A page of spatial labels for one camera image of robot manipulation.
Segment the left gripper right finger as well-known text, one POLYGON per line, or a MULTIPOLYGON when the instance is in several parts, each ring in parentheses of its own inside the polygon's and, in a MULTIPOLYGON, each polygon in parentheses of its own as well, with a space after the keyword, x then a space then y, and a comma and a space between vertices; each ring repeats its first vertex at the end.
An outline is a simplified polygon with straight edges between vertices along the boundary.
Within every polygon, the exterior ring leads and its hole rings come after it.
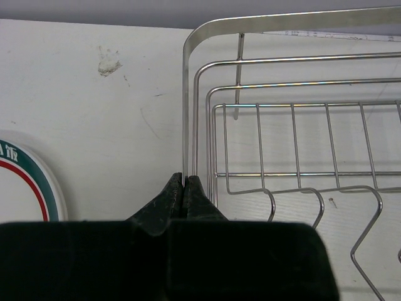
POLYGON ((167 228, 170 300, 338 300, 325 245, 304 223, 230 221, 200 179, 184 188, 186 217, 167 228))

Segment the wire dish rack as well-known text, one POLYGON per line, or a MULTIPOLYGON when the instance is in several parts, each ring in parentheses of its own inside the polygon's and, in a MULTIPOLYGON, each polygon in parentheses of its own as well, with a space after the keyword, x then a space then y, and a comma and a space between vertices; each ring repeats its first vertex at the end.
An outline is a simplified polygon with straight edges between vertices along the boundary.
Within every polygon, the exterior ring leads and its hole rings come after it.
POLYGON ((400 299, 400 7, 209 21, 182 59, 182 167, 228 218, 307 223, 342 300, 400 299))

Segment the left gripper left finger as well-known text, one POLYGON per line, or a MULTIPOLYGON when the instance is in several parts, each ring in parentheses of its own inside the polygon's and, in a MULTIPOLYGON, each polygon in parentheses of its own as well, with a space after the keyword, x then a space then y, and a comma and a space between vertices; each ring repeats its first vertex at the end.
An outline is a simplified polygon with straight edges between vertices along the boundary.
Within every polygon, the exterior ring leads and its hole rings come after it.
POLYGON ((2 300, 164 300, 164 232, 181 173, 132 217, 1 225, 2 300))

